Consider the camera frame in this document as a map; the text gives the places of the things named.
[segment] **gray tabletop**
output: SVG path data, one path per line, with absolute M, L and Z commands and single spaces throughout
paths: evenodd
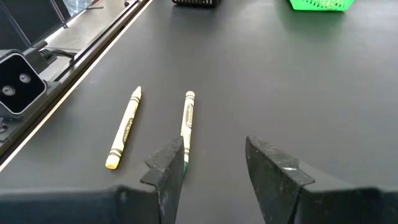
M 218 8 L 155 0 L 0 173 L 0 188 L 128 181 L 180 134 L 196 93 L 191 161 L 177 223 L 263 223 L 247 134 L 358 186 L 398 185 L 398 5 L 297 12 L 288 1 Z M 143 97 L 115 172 L 104 162 L 126 103 Z

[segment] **green plastic basket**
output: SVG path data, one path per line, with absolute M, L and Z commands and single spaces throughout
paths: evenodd
M 354 0 L 290 0 L 295 10 L 345 11 Z

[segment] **camera lens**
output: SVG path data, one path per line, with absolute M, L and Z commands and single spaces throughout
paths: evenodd
M 19 80 L 23 83 L 29 83 L 30 82 L 30 76 L 26 74 L 20 74 L 19 75 Z
M 15 95 L 15 89 L 11 86 L 4 86 L 1 90 L 6 96 Z

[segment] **black table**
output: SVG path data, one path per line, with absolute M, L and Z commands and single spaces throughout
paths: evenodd
M 97 189 L 180 133 L 196 93 L 177 223 L 263 223 L 247 134 L 358 186 L 398 185 L 398 4 L 297 12 L 287 1 L 218 8 L 155 0 L 0 173 L 0 188 Z M 121 166 L 104 167 L 132 91 L 143 87 Z

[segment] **green basket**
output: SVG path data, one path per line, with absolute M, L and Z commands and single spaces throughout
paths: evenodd
M 345 11 L 354 0 L 290 0 L 295 10 Z

